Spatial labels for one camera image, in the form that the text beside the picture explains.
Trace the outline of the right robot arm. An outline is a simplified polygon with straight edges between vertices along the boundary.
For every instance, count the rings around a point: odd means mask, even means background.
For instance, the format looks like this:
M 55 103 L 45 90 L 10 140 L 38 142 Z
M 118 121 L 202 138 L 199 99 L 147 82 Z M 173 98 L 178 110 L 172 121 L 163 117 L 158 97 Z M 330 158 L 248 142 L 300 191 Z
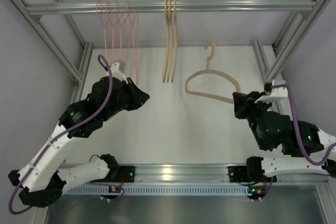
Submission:
M 234 116 L 246 120 L 262 151 L 281 147 L 282 157 L 252 156 L 246 159 L 245 176 L 253 182 L 275 180 L 282 174 L 319 174 L 335 177 L 335 136 L 316 125 L 294 121 L 269 110 L 263 93 L 234 92 Z

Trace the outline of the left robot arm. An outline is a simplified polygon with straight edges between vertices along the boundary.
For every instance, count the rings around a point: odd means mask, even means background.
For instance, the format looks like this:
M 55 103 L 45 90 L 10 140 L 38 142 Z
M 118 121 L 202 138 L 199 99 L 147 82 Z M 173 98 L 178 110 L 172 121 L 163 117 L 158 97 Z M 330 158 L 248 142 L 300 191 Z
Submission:
M 119 112 L 139 109 L 149 98 L 131 78 L 120 81 L 103 77 L 96 82 L 86 99 L 66 109 L 50 139 L 29 164 L 9 173 L 12 185 L 22 189 L 22 204 L 44 208 L 74 187 L 117 179 L 120 165 L 110 154 L 69 169 L 61 169 L 60 165 L 81 139 L 88 138 Z

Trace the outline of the beige hanger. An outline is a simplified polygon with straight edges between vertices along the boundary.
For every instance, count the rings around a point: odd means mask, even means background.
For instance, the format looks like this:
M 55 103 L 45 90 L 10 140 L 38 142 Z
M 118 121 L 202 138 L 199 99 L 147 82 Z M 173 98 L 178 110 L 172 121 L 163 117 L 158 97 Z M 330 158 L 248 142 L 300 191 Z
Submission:
M 169 59 L 167 66 L 166 81 L 169 83 L 171 78 L 171 65 L 172 65 L 172 49 L 173 49 L 173 27 L 172 27 L 172 0 L 169 0 L 169 30 L 170 30 L 170 45 L 169 45 Z
M 165 42 L 165 57 L 164 57 L 164 67 L 163 67 L 163 78 L 162 82 L 166 82 L 167 76 L 167 66 L 168 66 L 168 59 L 169 59 L 169 45 L 170 45 L 170 30 L 169 30 L 169 0 L 164 0 L 164 15 L 166 21 L 166 42 Z
M 177 3 L 173 0 L 173 60 L 172 60 L 172 74 L 171 82 L 174 82 L 176 63 L 177 63 L 177 52 L 178 52 L 178 21 L 177 21 Z
M 210 54 L 206 58 L 206 67 L 190 75 L 184 84 L 186 94 L 197 97 L 217 100 L 227 104 L 234 104 L 234 98 L 215 91 L 216 88 L 223 88 L 228 85 L 229 88 L 234 88 L 233 92 L 241 92 L 241 86 L 238 80 L 231 75 L 214 69 L 211 66 L 212 60 L 216 54 L 215 42 L 210 40 L 205 44 L 204 49 L 211 49 Z

